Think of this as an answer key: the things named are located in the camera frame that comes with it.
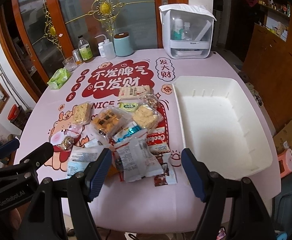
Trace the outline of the person's left hand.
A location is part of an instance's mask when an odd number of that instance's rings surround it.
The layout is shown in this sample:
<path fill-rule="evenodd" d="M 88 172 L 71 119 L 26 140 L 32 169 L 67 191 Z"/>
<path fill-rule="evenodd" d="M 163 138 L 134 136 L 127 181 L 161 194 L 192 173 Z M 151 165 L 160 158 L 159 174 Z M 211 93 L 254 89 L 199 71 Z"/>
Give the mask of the person's left hand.
<path fill-rule="evenodd" d="M 21 219 L 20 213 L 17 209 L 13 209 L 10 211 L 9 221 L 10 221 L 11 226 L 15 230 L 19 229 L 21 222 L 22 222 L 22 219 Z"/>

